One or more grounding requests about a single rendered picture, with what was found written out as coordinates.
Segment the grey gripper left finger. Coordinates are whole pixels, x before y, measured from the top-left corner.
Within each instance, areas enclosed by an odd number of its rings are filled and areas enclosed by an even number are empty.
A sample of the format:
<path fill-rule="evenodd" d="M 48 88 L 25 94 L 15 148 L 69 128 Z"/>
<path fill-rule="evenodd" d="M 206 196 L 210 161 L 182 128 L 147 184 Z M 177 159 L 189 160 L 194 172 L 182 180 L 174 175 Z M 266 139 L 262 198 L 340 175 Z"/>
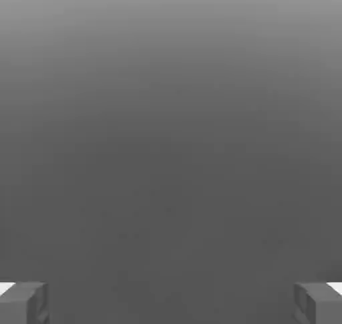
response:
<path fill-rule="evenodd" d="M 0 282 L 0 324 L 50 324 L 49 285 Z"/>

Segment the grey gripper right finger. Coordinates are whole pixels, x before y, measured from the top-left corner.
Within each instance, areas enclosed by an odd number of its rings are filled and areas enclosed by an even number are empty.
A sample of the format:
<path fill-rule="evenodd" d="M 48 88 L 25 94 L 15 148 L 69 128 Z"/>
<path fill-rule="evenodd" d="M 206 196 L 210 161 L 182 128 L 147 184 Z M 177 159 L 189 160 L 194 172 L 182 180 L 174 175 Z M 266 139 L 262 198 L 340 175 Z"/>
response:
<path fill-rule="evenodd" d="M 295 283 L 293 297 L 298 324 L 342 324 L 342 282 Z"/>

